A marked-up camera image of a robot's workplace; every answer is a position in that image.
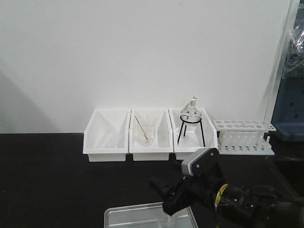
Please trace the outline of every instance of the white wall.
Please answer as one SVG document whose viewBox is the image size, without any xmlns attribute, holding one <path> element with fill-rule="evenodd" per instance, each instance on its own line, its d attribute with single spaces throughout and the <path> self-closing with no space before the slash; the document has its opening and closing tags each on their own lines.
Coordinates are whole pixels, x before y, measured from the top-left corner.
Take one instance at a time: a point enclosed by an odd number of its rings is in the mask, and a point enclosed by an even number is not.
<svg viewBox="0 0 304 228">
<path fill-rule="evenodd" d="M 83 132 L 95 107 L 263 119 L 290 0 L 0 0 L 0 133 Z"/>
</svg>

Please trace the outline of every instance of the plastic bag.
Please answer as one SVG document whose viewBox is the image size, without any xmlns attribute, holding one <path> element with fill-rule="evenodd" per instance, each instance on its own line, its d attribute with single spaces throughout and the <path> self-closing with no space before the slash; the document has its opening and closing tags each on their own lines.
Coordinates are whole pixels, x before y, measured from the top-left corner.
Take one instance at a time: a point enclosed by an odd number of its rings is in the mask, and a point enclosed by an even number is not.
<svg viewBox="0 0 304 228">
<path fill-rule="evenodd" d="M 282 78 L 304 77 L 304 9 L 298 10 L 294 25 Z"/>
</svg>

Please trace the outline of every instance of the yellow component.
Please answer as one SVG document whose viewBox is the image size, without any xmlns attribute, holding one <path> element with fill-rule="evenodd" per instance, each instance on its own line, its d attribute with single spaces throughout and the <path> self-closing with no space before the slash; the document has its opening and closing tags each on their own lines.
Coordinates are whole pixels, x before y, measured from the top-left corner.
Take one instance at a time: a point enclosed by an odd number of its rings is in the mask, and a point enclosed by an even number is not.
<svg viewBox="0 0 304 228">
<path fill-rule="evenodd" d="M 220 187 L 220 189 L 218 190 L 217 196 L 215 198 L 215 206 L 217 207 L 219 202 L 220 202 L 220 198 L 224 192 L 224 190 L 226 189 L 226 187 L 228 186 L 228 184 L 223 184 L 222 187 Z"/>
</svg>

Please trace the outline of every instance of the metal tray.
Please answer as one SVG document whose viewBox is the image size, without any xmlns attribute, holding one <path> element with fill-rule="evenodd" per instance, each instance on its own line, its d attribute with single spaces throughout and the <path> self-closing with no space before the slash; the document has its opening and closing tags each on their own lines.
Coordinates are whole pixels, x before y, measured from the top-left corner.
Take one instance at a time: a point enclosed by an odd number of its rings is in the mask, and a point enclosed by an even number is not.
<svg viewBox="0 0 304 228">
<path fill-rule="evenodd" d="M 149 203 L 127 207 L 109 208 L 104 213 L 104 228 L 167 228 L 168 215 L 162 203 Z M 170 228 L 198 228 L 191 208 L 185 208 L 170 217 Z"/>
</svg>

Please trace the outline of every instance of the storage bin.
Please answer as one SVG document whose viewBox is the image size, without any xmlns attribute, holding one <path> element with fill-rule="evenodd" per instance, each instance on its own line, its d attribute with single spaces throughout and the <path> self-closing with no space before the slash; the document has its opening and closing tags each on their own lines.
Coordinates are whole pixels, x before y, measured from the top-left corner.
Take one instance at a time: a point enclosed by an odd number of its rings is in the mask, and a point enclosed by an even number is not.
<svg viewBox="0 0 304 228">
<path fill-rule="evenodd" d="M 94 110 L 85 129 L 83 154 L 90 162 L 125 161 L 131 110 Z"/>
<path fill-rule="evenodd" d="M 135 116 L 141 124 L 149 119 L 149 124 L 155 127 L 154 143 L 141 145 L 138 143 L 138 131 L 140 130 Z M 165 161 L 169 159 L 169 153 L 173 152 L 172 128 L 168 110 L 132 110 L 130 123 L 130 153 L 134 161 Z"/>
<path fill-rule="evenodd" d="M 182 136 L 180 137 L 180 142 L 177 144 L 177 140 L 180 134 L 182 121 L 180 119 L 181 109 L 170 109 L 170 118 L 173 128 L 173 145 L 174 153 L 176 159 L 184 160 L 193 152 L 200 148 L 204 148 L 201 128 L 198 123 L 197 126 L 187 126 L 186 134 L 183 136 L 184 129 L 182 130 Z M 198 109 L 202 113 L 202 125 L 205 138 L 205 148 L 217 148 L 217 131 L 213 126 L 206 110 L 204 108 Z"/>
</svg>

